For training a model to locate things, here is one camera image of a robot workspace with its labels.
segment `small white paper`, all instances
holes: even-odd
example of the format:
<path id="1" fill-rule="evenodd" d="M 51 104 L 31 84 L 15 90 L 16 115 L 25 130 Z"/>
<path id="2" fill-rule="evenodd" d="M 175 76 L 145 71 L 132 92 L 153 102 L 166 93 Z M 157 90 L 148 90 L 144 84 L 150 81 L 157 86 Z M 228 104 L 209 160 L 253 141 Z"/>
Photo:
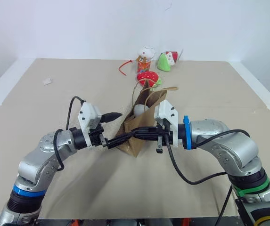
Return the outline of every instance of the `small white paper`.
<path id="1" fill-rule="evenodd" d="M 51 80 L 51 78 L 47 78 L 47 79 L 43 80 L 42 83 L 44 83 L 44 85 L 48 85 L 48 84 L 52 83 L 52 80 Z"/>

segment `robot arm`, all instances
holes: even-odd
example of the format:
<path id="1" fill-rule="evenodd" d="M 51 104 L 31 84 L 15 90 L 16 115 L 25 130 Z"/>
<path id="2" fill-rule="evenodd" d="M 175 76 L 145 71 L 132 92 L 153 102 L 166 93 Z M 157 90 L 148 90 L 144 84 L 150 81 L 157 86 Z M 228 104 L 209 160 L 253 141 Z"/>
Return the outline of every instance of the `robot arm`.
<path id="1" fill-rule="evenodd" d="M 210 152 L 228 174 L 233 190 L 237 195 L 238 212 L 246 226 L 270 226 L 270 179 L 266 175 L 258 148 L 253 140 L 242 133 L 210 137 L 228 131 L 228 127 L 217 120 L 192 121 L 185 117 L 184 124 L 178 124 L 178 112 L 164 100 L 155 109 L 156 127 L 143 127 L 107 140 L 103 137 L 102 122 L 110 122 L 121 114 L 101 115 L 98 108 L 83 103 L 79 114 L 81 129 L 72 128 L 45 135 L 36 149 L 20 162 L 18 177 L 9 201 L 0 216 L 0 226 L 35 225 L 41 210 L 41 202 L 58 167 L 77 150 L 103 145 L 109 149 L 122 144 L 130 137 L 158 141 L 156 151 L 162 153 L 162 146 L 177 146 L 182 143 L 185 149 L 200 147 Z M 55 154 L 54 142 L 58 149 Z"/>

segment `black cable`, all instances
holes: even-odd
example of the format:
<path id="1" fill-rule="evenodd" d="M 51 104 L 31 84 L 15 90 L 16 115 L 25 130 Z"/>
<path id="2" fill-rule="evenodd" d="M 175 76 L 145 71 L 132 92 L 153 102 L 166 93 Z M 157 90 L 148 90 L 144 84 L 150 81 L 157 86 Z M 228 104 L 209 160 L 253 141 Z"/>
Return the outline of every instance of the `black cable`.
<path id="1" fill-rule="evenodd" d="M 218 217 L 218 219 L 216 220 L 214 226 L 219 225 L 219 223 L 220 223 L 220 221 L 221 221 L 221 218 L 222 218 L 222 216 L 223 216 L 223 214 L 224 214 L 224 211 L 225 211 L 225 209 L 226 209 L 226 206 L 227 206 L 228 200 L 229 200 L 229 198 L 230 198 L 231 192 L 232 192 L 232 186 L 230 186 L 230 188 L 229 188 L 229 191 L 228 191 L 228 194 L 227 194 L 227 196 L 226 196 L 225 202 L 224 202 L 224 204 L 223 204 L 223 207 L 222 207 L 222 209 L 221 209 L 221 212 L 220 212 L 220 214 L 219 214 L 219 217 Z"/>
<path id="2" fill-rule="evenodd" d="M 73 105 L 73 102 L 75 99 L 78 99 L 81 103 L 81 105 L 85 102 L 85 100 L 81 99 L 80 97 L 78 96 L 74 96 L 72 99 L 71 99 L 71 102 L 70 102 L 70 106 L 69 106 L 69 111 L 68 111 L 68 117 L 67 117 L 67 124 L 65 126 L 65 129 L 68 130 L 69 129 L 69 122 L 70 122 L 70 114 L 71 114 L 71 109 L 72 109 L 72 105 Z"/>
<path id="3" fill-rule="evenodd" d="M 217 134 L 217 135 L 214 135 L 214 136 L 212 136 L 212 137 L 210 137 L 210 138 L 208 138 L 208 139 L 206 139 L 206 140 L 204 140 L 204 141 L 202 141 L 202 142 L 200 142 L 200 143 L 198 143 L 198 144 L 195 144 L 195 145 L 193 145 L 193 148 L 202 146 L 202 145 L 208 143 L 209 141 L 212 141 L 212 140 L 214 140 L 214 139 L 216 139 L 216 138 L 219 138 L 219 137 L 221 137 L 221 136 L 224 136 L 224 135 L 226 135 L 226 134 L 229 134 L 229 133 L 237 133 L 237 132 L 243 133 L 243 134 L 245 134 L 246 136 L 250 137 L 250 135 L 249 135 L 246 131 L 244 131 L 244 130 L 242 130 L 242 129 L 231 129 L 231 130 L 228 130 L 228 131 L 219 133 L 219 134 Z"/>
<path id="4" fill-rule="evenodd" d="M 54 153 L 55 153 L 55 156 L 57 158 L 57 161 L 58 163 L 60 164 L 60 168 L 57 169 L 57 171 L 61 171 L 65 168 L 64 164 L 63 164 L 63 161 L 61 160 L 60 158 L 60 155 L 58 153 L 58 149 L 57 149 L 57 136 L 58 136 L 58 133 L 63 131 L 62 129 L 58 129 L 56 130 L 55 134 L 54 134 L 54 137 L 53 137 L 53 149 L 54 149 Z"/>
<path id="5" fill-rule="evenodd" d="M 167 149 L 168 149 L 168 153 L 169 153 L 169 156 L 171 158 L 171 161 L 172 161 L 172 164 L 174 166 L 174 168 L 176 169 L 178 175 L 188 184 L 190 185 L 198 185 L 200 183 L 203 183 L 204 181 L 207 181 L 211 178 L 214 178 L 214 177 L 217 177 L 217 176 L 220 176 L 220 175 L 225 175 L 227 174 L 226 172 L 221 172 L 221 173 L 215 173 L 215 174 L 212 174 L 212 175 L 209 175 L 203 179 L 200 179 L 200 180 L 197 180 L 197 181 L 190 181 L 188 180 L 183 174 L 182 172 L 180 171 L 175 159 L 174 159 L 174 156 L 173 156 L 173 153 L 172 153 L 172 148 L 171 148 L 171 145 L 169 144 L 169 137 L 168 135 L 165 135 L 165 142 L 166 142 L 166 146 L 167 146 Z"/>

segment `white wall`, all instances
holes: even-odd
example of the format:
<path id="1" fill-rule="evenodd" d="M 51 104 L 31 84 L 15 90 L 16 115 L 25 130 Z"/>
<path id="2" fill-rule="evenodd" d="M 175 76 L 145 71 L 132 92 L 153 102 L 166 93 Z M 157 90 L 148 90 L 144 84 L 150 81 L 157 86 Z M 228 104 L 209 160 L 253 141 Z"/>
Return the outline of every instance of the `white wall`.
<path id="1" fill-rule="evenodd" d="M 0 0 L 0 11 L 8 62 L 134 59 L 151 45 L 184 49 L 183 60 L 243 60 L 270 90 L 270 0 Z"/>

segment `brown paper bag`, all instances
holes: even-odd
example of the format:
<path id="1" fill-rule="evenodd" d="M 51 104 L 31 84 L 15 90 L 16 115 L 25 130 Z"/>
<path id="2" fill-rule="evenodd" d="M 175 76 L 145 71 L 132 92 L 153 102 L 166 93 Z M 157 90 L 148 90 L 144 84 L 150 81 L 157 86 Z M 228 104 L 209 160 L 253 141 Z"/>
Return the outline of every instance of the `brown paper bag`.
<path id="1" fill-rule="evenodd" d="M 151 93 L 153 93 L 148 88 L 149 88 L 148 81 L 146 81 L 142 89 L 143 91 L 141 91 L 141 93 L 139 94 L 134 105 L 145 104 L 147 97 Z M 147 100 L 146 105 L 149 107 L 149 109 L 137 117 L 134 116 L 134 113 L 133 113 L 134 105 L 133 105 L 131 112 L 126 116 L 116 136 L 125 132 L 126 133 L 130 132 L 131 130 L 137 127 L 154 126 L 155 125 L 155 119 L 154 119 L 155 107 L 159 105 L 161 101 L 165 100 L 166 94 L 167 94 L 167 90 L 154 92 L 151 96 L 149 96 Z M 140 140 L 140 139 L 136 139 L 132 137 L 128 141 L 119 145 L 118 148 L 134 157 L 137 157 L 144 143 L 145 143 L 144 140 Z"/>

